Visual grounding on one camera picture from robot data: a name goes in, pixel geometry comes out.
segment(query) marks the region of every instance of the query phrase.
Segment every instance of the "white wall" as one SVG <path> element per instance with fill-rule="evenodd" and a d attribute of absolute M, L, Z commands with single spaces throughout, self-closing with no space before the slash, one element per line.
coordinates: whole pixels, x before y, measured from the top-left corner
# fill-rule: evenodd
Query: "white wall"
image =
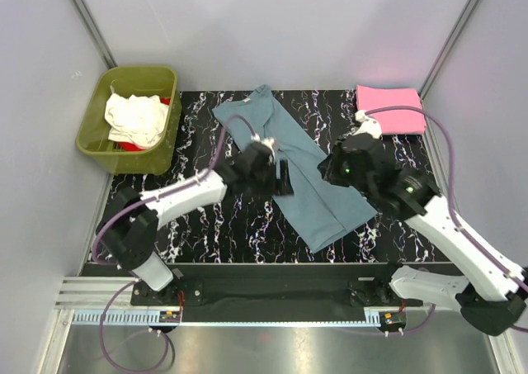
<path fill-rule="evenodd" d="M 0 0 L 0 372 L 35 369 L 106 175 L 75 148 L 101 58 L 69 0 Z"/>
<path fill-rule="evenodd" d="M 483 0 L 425 100 L 455 142 L 461 214 L 523 267 L 528 267 L 527 27 L 526 0 Z M 528 314 L 522 323 L 528 326 Z M 528 336 L 516 339 L 528 368 Z"/>
<path fill-rule="evenodd" d="M 421 87 L 467 0 L 87 0 L 118 64 L 184 90 Z"/>

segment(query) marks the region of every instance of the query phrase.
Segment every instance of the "marble pattern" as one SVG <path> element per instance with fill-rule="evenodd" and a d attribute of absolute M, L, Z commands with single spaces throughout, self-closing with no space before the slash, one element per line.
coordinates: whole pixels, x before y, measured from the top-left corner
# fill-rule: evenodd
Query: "marble pattern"
<path fill-rule="evenodd" d="M 221 126 L 212 110 L 244 99 L 250 92 L 184 92 L 172 168 L 162 176 L 120 175 L 109 199 L 122 187 L 139 191 L 165 187 L 205 168 L 218 144 Z M 353 91 L 276 91 L 276 99 L 325 152 L 350 133 L 356 110 Z M 425 146 L 418 136 L 384 138 L 384 146 L 405 166 L 432 177 Z M 230 136 L 225 155 L 237 152 Z M 422 235 L 381 214 L 326 249 L 314 254 L 295 233 L 270 196 L 238 196 L 201 207 L 158 232 L 156 248 L 167 263 L 371 263 L 448 261 Z"/>

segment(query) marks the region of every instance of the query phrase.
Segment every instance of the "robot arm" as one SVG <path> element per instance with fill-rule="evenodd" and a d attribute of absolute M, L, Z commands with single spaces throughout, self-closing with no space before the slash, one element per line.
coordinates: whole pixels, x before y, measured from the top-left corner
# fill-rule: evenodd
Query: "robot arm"
<path fill-rule="evenodd" d="M 438 187 L 416 169 L 401 168 L 384 152 L 377 122 L 359 111 L 361 128 L 340 139 L 319 164 L 323 178 L 332 184 L 353 186 L 384 214 L 405 221 L 427 237 L 464 274 L 448 277 L 392 267 L 380 281 L 396 296 L 431 302 L 459 311 L 474 327 L 499 335 L 521 316 L 525 292 L 512 280 L 526 282 L 521 266 L 505 258 L 459 216 L 464 228 L 510 272 L 505 277 L 453 224 L 448 202 Z"/>
<path fill-rule="evenodd" d="M 165 289 L 173 273 L 154 251 L 156 233 L 168 222 L 201 206 L 221 202 L 225 197 L 246 191 L 268 195 L 291 195 L 288 163 L 280 161 L 276 176 L 276 142 L 254 139 L 246 149 L 229 159 L 168 187 L 139 193 L 120 190 L 105 210 L 97 233 L 106 222 L 127 206 L 151 201 L 118 219 L 102 236 L 101 242 L 117 264 L 140 277 L 154 291 Z"/>

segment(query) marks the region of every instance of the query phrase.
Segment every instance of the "white cloth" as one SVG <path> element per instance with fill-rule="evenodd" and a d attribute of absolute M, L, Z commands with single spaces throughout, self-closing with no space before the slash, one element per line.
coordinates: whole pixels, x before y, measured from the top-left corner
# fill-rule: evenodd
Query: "white cloth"
<path fill-rule="evenodd" d="M 106 102 L 105 120 L 111 125 L 108 139 L 149 149 L 162 138 L 168 105 L 159 96 L 129 99 L 112 93 Z"/>

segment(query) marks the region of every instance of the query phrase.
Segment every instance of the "blue garment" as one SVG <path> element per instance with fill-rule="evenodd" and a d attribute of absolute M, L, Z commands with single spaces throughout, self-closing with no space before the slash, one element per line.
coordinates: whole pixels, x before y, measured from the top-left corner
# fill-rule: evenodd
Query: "blue garment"
<path fill-rule="evenodd" d="M 257 88 L 240 102 L 221 104 L 213 113 L 220 123 L 239 114 L 261 138 L 277 139 L 278 159 L 288 160 L 294 195 L 274 196 L 273 199 L 313 253 L 376 214 L 356 189 L 333 186 L 321 178 L 317 166 L 327 155 L 272 96 L 267 85 Z M 248 127 L 240 120 L 233 120 L 228 132 L 239 148 L 243 149 L 251 141 Z"/>

